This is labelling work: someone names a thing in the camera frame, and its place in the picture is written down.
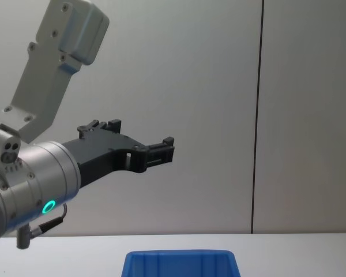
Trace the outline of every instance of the black vertical line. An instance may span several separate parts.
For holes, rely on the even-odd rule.
[[[258,114],[259,114],[259,90],[260,90],[260,69],[261,50],[263,44],[263,23],[264,23],[264,0],[261,3],[261,23],[260,23],[260,44],[259,44],[259,64],[258,64],[258,85],[256,94],[256,114],[255,114],[255,142],[254,142],[254,168],[253,168],[253,202],[251,207],[251,233],[254,233],[254,205],[255,205],[255,171],[256,171],[256,149],[258,141]]]

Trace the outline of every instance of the bolt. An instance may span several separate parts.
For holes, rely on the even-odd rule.
[[[29,121],[31,121],[31,120],[33,120],[33,116],[31,116],[31,115],[26,116],[26,117],[24,118],[24,121],[25,121],[25,122],[29,122]]]
[[[58,30],[53,30],[53,32],[51,33],[51,37],[55,38],[58,36]]]
[[[4,112],[8,112],[8,111],[11,111],[13,108],[11,106],[7,106],[5,109],[4,109]]]
[[[35,44],[33,42],[31,42],[28,46],[28,50],[33,51],[34,49],[35,49]]]

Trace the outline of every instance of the screw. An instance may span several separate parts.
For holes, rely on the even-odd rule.
[[[58,30],[53,30],[53,32],[51,33],[51,37],[55,38],[58,36]]]
[[[28,46],[28,50],[33,51],[34,49],[35,49],[35,44],[33,42],[31,42]]]
[[[31,120],[33,120],[33,116],[31,116],[31,115],[29,115],[29,116],[27,116],[27,117],[24,118],[24,121],[25,121],[25,122],[29,122],[29,121],[31,121]]]

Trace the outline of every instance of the green led ring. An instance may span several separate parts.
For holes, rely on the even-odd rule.
[[[54,209],[54,207],[56,206],[56,202],[55,200],[50,200],[48,203],[46,203],[46,205],[44,206],[44,208],[42,209],[42,213],[43,214],[47,214],[48,212],[50,212],[52,209]]]

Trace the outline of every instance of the metal cylinder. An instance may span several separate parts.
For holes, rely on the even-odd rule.
[[[0,237],[69,201],[81,185],[77,162],[61,144],[21,149],[0,176]]]

